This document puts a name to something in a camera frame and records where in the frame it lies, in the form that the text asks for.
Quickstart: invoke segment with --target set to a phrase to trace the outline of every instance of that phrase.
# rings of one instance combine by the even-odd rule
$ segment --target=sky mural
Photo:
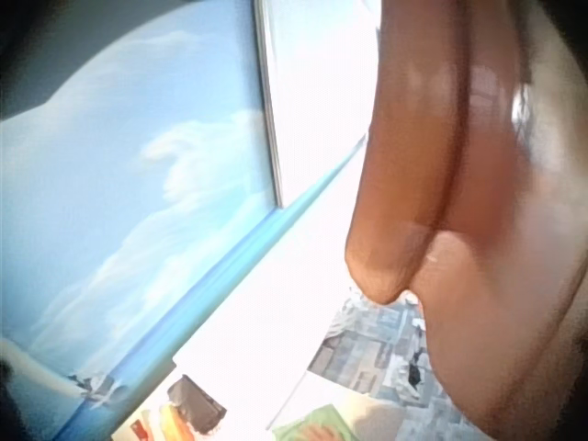
[[[37,438],[275,207],[255,44],[250,1],[186,4],[3,123],[0,343]]]

